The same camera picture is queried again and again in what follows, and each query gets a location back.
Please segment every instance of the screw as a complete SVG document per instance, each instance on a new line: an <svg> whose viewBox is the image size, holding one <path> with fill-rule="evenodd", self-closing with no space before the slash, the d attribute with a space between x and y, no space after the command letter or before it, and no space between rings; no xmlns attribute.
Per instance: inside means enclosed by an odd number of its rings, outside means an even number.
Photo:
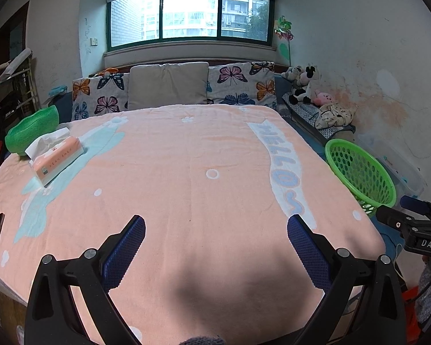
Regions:
<svg viewBox="0 0 431 345"><path fill-rule="evenodd" d="M47 254L42 258L42 263L44 265L47 265L49 262L51 262L52 259L53 257L50 254Z"/></svg>
<svg viewBox="0 0 431 345"><path fill-rule="evenodd" d="M391 259L387 255L382 255L380 257L380 260L386 265L391 263Z"/></svg>
<svg viewBox="0 0 431 345"><path fill-rule="evenodd" d="M349 257L349 256L350 256L350 252L349 252L347 249L345 249L345 248L340 248L340 249L338 249L338 250L337 250L337 254L338 254L340 257L343 257L343 258L347 258L347 257Z"/></svg>
<svg viewBox="0 0 431 345"><path fill-rule="evenodd" d="M87 259L91 259L96 255L97 251L95 249L88 249L83 255Z"/></svg>

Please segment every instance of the pink blanket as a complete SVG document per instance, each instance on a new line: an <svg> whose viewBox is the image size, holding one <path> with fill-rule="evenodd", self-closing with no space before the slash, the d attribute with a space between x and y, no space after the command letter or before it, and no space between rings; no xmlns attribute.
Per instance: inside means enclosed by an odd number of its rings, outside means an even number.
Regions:
<svg viewBox="0 0 431 345"><path fill-rule="evenodd" d="M0 167L0 279L25 301L43 255L76 258L139 214L146 238L110 296L141 341L258 344L303 327L323 296L288 240L290 215L356 257L385 250L347 188L270 108L174 105L66 127L85 152L47 188L16 154Z"/></svg>

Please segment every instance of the green balloon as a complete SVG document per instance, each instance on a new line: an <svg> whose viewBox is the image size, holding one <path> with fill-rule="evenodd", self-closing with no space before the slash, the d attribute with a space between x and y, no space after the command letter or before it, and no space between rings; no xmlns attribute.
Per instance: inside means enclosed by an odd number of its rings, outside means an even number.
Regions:
<svg viewBox="0 0 431 345"><path fill-rule="evenodd" d="M279 46L279 52L281 53L281 55L282 55L285 59L289 60L289 50L287 49L287 45L286 45L286 44L282 43L282 44Z"/></svg>

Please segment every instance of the window pane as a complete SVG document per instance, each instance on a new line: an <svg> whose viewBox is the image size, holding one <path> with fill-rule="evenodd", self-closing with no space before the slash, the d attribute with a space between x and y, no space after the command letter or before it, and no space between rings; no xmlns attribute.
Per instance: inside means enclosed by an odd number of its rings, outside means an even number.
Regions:
<svg viewBox="0 0 431 345"><path fill-rule="evenodd" d="M267 41L270 0L222 0L222 36Z"/></svg>
<svg viewBox="0 0 431 345"><path fill-rule="evenodd" d="M159 0L111 2L111 46L159 38Z"/></svg>
<svg viewBox="0 0 431 345"><path fill-rule="evenodd" d="M218 0L163 0L163 38L217 36Z"/></svg>

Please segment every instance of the tissue pack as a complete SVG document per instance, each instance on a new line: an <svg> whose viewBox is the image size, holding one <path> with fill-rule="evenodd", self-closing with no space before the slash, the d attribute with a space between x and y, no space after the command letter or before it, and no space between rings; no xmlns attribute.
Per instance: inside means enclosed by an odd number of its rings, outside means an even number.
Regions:
<svg viewBox="0 0 431 345"><path fill-rule="evenodd" d="M46 186L69 164L83 154L83 147L77 137L69 136L47 152L35 158L31 165L37 178Z"/></svg>

